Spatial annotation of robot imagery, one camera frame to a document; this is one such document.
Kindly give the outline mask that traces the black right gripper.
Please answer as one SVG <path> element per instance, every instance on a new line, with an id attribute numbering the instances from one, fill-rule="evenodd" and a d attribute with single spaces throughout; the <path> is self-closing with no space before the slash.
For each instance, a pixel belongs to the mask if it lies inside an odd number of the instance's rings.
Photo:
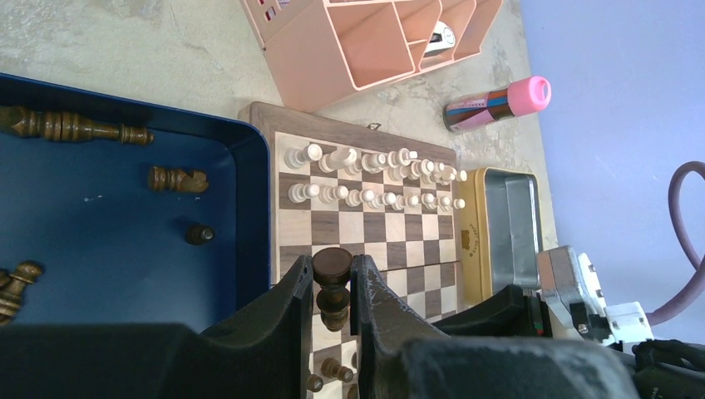
<path id="1" fill-rule="evenodd" d="M 351 289 L 361 398 L 638 397 L 608 349 L 541 338 L 551 336 L 548 307 L 519 286 L 433 326 L 385 284 L 369 255 L 353 258 Z"/>

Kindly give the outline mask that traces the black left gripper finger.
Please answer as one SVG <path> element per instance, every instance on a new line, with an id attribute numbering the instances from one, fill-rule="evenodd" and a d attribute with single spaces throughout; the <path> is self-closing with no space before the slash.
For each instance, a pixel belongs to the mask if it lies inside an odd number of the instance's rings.
<path id="1" fill-rule="evenodd" d="M 203 332 L 178 323 L 16 325 L 1 331 L 4 398 L 303 398 L 313 271 Z"/>

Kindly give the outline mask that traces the dark chess piece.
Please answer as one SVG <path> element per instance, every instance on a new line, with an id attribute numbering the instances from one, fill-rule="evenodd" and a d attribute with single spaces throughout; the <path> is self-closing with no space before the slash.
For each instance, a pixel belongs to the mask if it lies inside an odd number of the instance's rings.
<path id="1" fill-rule="evenodd" d="M 354 378 L 354 371 L 342 365 L 335 358 L 326 358 L 321 365 L 321 373 L 331 379 L 341 382 L 351 382 Z"/>
<path id="2" fill-rule="evenodd" d="M 306 381 L 306 388 L 310 392 L 320 392 L 323 389 L 324 381 L 316 374 L 309 374 Z"/>
<path id="3" fill-rule="evenodd" d="M 320 291 L 316 304 L 323 325 L 331 332 L 339 332 L 348 320 L 350 292 L 346 288 L 350 280 L 353 256 L 342 248 L 325 248 L 312 259 L 313 279 Z"/>

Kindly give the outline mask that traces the wooden chess board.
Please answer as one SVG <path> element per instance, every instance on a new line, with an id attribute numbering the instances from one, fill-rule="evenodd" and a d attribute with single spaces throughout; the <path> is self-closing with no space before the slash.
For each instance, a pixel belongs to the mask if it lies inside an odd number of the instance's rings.
<path id="1" fill-rule="evenodd" d="M 456 210 L 441 215 L 283 209 L 276 159 L 286 136 L 383 153 L 408 148 L 423 158 L 454 167 L 453 150 L 258 101 L 246 106 L 239 117 L 257 127 L 269 145 L 273 281 L 280 280 L 297 257 L 340 247 L 354 255 L 372 256 L 386 285 L 428 322 L 460 309 Z"/>

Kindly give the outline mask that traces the light chess pieces row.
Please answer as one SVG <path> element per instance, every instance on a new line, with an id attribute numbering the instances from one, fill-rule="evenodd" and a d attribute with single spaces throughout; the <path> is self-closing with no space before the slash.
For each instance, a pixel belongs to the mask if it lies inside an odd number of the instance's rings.
<path id="1" fill-rule="evenodd" d="M 276 155 L 283 209 L 449 215 L 467 173 L 401 148 L 388 153 L 284 137 Z"/>

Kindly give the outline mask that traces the dark chess pieces in tray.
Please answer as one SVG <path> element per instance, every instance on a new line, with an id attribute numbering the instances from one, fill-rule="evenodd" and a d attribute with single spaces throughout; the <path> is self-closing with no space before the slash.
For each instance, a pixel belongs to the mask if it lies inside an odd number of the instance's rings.
<path id="1" fill-rule="evenodd" d="M 214 140 L 1 137 L 1 266 L 31 260 L 18 324 L 184 323 L 233 308 L 234 180 Z"/>

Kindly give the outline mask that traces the dark blue tin tray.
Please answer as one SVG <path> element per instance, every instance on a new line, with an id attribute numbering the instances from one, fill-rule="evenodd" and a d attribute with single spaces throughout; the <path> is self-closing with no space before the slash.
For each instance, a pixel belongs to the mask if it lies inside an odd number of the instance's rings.
<path id="1" fill-rule="evenodd" d="M 1 266 L 43 268 L 16 324 L 203 330 L 269 289 L 269 148 L 255 127 L 8 74 L 1 102 L 154 135 L 146 146 L 2 135 Z"/>

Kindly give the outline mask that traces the pink cap bottle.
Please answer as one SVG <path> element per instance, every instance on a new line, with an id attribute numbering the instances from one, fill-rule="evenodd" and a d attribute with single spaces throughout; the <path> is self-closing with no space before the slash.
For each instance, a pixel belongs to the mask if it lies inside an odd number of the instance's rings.
<path id="1" fill-rule="evenodd" d="M 548 79 L 531 76 L 507 87 L 462 97 L 447 104 L 442 113 L 446 128 L 463 132 L 497 121 L 543 111 L 550 103 L 552 87 Z"/>

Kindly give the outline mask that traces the orange file organizer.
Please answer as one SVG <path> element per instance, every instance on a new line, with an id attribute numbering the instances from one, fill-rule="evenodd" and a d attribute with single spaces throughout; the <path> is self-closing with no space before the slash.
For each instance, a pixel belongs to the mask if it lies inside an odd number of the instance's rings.
<path id="1" fill-rule="evenodd" d="M 315 112 L 359 92 L 452 65 L 481 52 L 503 2 L 244 1 L 283 104 Z M 424 51 L 438 21 L 456 45 Z"/>

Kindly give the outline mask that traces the white stapler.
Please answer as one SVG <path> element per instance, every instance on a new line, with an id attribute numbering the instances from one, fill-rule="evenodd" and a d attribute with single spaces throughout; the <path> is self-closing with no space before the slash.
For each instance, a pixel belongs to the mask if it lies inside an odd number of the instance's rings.
<path id="1" fill-rule="evenodd" d="M 456 35 L 449 25 L 438 21 L 426 46 L 423 56 L 434 57 L 456 45 Z"/>

